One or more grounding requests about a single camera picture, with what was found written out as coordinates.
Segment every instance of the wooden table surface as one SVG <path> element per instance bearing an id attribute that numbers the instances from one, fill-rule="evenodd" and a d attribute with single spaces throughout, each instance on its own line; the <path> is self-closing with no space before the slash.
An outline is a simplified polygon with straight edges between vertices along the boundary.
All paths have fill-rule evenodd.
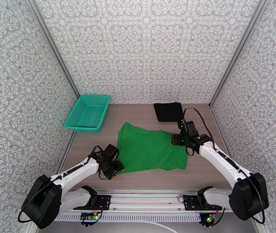
<path id="1" fill-rule="evenodd" d="M 208 105 L 183 104 L 182 107 L 183 109 L 194 107 L 200 111 L 216 144 L 225 151 Z M 194 110 L 187 110 L 185 119 L 194 121 L 199 134 L 207 134 L 200 117 Z M 159 122 L 157 120 L 152 104 L 110 104 L 100 133 L 78 132 L 76 134 L 64 170 L 85 159 L 96 145 L 100 145 L 102 148 L 108 144 L 116 146 L 118 132 L 125 122 L 147 130 L 180 133 L 176 122 Z M 230 189 L 230 185 L 220 172 L 197 153 L 188 157 L 185 170 L 153 169 L 124 173 L 110 181 L 101 180 L 98 174 L 95 174 L 81 181 L 74 189 L 83 185 L 89 185 L 98 190 L 199 190 L 209 185 L 220 189 Z"/>

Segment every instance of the black cable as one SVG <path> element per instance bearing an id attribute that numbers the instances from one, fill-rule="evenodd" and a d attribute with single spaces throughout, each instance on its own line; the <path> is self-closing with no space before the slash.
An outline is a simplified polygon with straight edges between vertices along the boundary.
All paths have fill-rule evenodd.
<path id="1" fill-rule="evenodd" d="M 21 217 L 21 214 L 23 213 L 23 211 L 24 211 L 24 209 L 25 209 L 25 207 L 42 191 L 42 190 L 44 190 L 46 187 L 48 187 L 50 184 L 52 184 L 55 180 L 58 180 L 58 179 L 60 179 L 61 178 L 61 176 L 59 175 L 59 176 L 57 176 L 54 180 L 52 180 L 51 182 L 49 182 L 48 184 L 46 184 L 44 187 L 42 187 L 41 189 L 39 189 L 39 191 L 35 194 L 35 195 L 33 195 L 32 196 L 32 198 L 31 199 L 29 199 L 28 200 L 28 202 L 26 202 L 26 204 L 21 208 L 21 210 L 20 210 L 20 212 L 19 212 L 19 214 L 18 214 L 18 222 L 19 223 L 28 223 L 28 222 L 30 222 L 31 221 L 31 219 L 29 219 L 29 220 L 26 220 L 26 221 L 23 221 L 23 220 L 21 220 L 20 219 L 20 217 Z"/>
<path id="2" fill-rule="evenodd" d="M 180 195 L 180 196 L 178 197 L 178 202 L 180 202 L 180 203 L 184 203 L 184 199 L 183 199 L 183 201 L 182 201 L 182 202 L 180 201 L 180 198 L 181 198 L 181 197 L 184 197 L 184 196 L 185 196 L 185 195 Z"/>
<path id="3" fill-rule="evenodd" d="M 245 172 L 241 169 L 239 169 L 238 172 L 241 172 L 242 174 L 245 175 L 245 177 L 250 181 L 250 183 L 252 184 L 252 186 L 254 187 L 255 191 L 257 192 L 257 196 L 259 197 L 259 200 L 260 200 L 260 204 L 261 204 L 261 208 L 262 208 L 262 221 L 259 221 L 258 219 L 256 219 L 255 217 L 252 217 L 257 223 L 260 223 L 260 224 L 264 224 L 265 223 L 265 212 L 264 212 L 264 207 L 263 207 L 263 201 L 262 201 L 262 198 L 260 196 L 260 193 L 259 191 L 257 190 L 256 186 L 254 185 L 254 183 L 251 181 L 251 179 L 245 174 Z"/>
<path id="4" fill-rule="evenodd" d="M 116 156 L 114 158 L 114 161 L 118 159 L 119 155 L 120 155 L 120 150 L 117 151 L 117 154 L 116 154 Z"/>
<path id="5" fill-rule="evenodd" d="M 102 177 L 101 177 L 101 170 L 99 171 L 99 175 L 98 175 L 98 176 L 99 176 L 99 178 L 100 178 L 101 180 L 108 180 L 108 178 L 102 178 Z"/>
<path id="6" fill-rule="evenodd" d="M 189 152 L 187 151 L 187 147 L 185 147 L 185 151 L 186 151 L 186 153 L 187 153 L 189 156 L 194 156 L 194 150 L 193 150 L 193 153 L 192 153 L 192 154 L 189 154 Z"/>
<path id="7" fill-rule="evenodd" d="M 99 145 L 96 145 L 93 149 L 92 149 L 92 152 L 91 153 L 94 153 L 96 148 L 100 149 L 101 152 L 103 152 L 103 149 L 99 146 Z"/>
<path id="8" fill-rule="evenodd" d="M 200 119 L 201 119 L 202 122 L 203 122 L 204 127 L 206 128 L 206 130 L 208 131 L 208 133 L 209 133 L 209 135 L 210 135 L 210 139 L 211 139 L 211 141 L 212 141 L 213 149 L 216 150 L 213 136 L 212 136 L 210 130 L 208 129 L 208 127 L 207 127 L 207 125 L 206 125 L 206 123 L 205 123 L 205 120 L 203 119 L 202 115 L 200 114 L 200 112 L 199 112 L 196 108 L 186 108 L 186 109 L 184 109 L 184 112 L 183 112 L 183 119 L 184 119 L 185 112 L 186 112 L 187 109 L 193 109 L 193 110 L 195 110 L 195 111 L 198 113 L 198 115 L 200 116 Z"/>
<path id="9" fill-rule="evenodd" d="M 221 221 L 221 219 L 222 219 L 222 217 L 224 215 L 224 212 L 225 212 L 225 208 L 223 208 L 223 212 L 222 212 L 222 214 L 220 216 L 220 219 L 216 223 L 214 223 L 212 226 L 215 226 L 216 224 L 218 224 Z"/>

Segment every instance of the black cloth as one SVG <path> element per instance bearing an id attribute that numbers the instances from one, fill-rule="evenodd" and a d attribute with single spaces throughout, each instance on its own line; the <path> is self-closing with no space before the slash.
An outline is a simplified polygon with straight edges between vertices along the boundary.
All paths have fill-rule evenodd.
<path id="1" fill-rule="evenodd" d="M 159 122 L 177 122 L 183 117 L 180 103 L 155 103 L 154 109 Z"/>

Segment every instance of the white cable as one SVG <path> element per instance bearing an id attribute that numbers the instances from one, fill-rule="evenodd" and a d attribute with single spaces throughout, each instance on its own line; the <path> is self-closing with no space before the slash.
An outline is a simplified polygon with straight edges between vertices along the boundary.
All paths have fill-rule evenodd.
<path id="1" fill-rule="evenodd" d="M 162 225 L 162 224 L 159 224 L 159 223 L 155 223 L 155 222 L 152 222 L 152 221 L 124 221 L 124 223 L 148 223 L 148 224 L 153 224 L 153 225 L 156 225 L 156 226 L 160 226 L 160 227 L 163 227 L 173 233 L 178 233 L 177 231 L 175 231 L 174 229 L 171 229 L 170 227 L 167 227 L 165 225 Z"/>

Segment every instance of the plastic basket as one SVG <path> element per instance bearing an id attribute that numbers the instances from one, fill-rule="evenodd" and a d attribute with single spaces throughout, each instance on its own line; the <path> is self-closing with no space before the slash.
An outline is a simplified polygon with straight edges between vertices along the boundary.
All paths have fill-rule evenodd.
<path id="1" fill-rule="evenodd" d="M 64 127 L 77 132 L 99 133 L 109 108 L 108 95 L 82 95 L 68 116 Z"/>

